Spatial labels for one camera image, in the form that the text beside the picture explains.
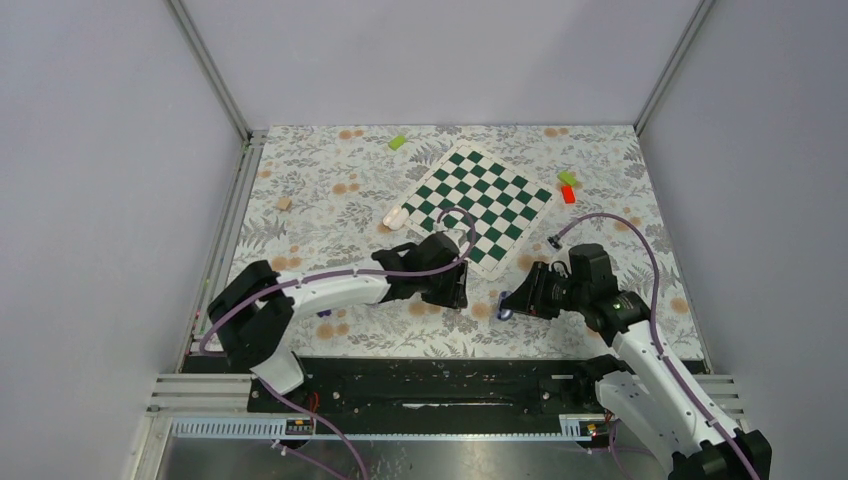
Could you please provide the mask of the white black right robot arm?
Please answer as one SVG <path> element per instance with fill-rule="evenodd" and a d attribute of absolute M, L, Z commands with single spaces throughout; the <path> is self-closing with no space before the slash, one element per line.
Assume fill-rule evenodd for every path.
<path fill-rule="evenodd" d="M 766 479 L 772 448 L 744 431 L 674 356 L 651 311 L 621 290 L 598 244 L 570 249 L 565 271 L 537 262 L 501 308 L 553 320 L 576 312 L 611 353 L 581 364 L 569 395 L 583 410 L 612 412 L 648 448 L 670 479 Z"/>

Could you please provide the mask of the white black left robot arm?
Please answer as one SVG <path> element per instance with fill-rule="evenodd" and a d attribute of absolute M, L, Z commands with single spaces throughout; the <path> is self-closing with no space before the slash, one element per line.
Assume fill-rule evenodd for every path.
<path fill-rule="evenodd" d="M 269 262 L 249 264 L 211 301 L 212 324 L 201 344 L 217 339 L 232 373 L 251 373 L 272 387 L 288 411 L 309 401 L 301 363 L 283 341 L 291 322 L 355 305 L 379 305 L 419 296 L 449 309 L 467 306 L 470 235 L 449 229 L 424 240 L 378 250 L 359 264 L 283 278 Z"/>

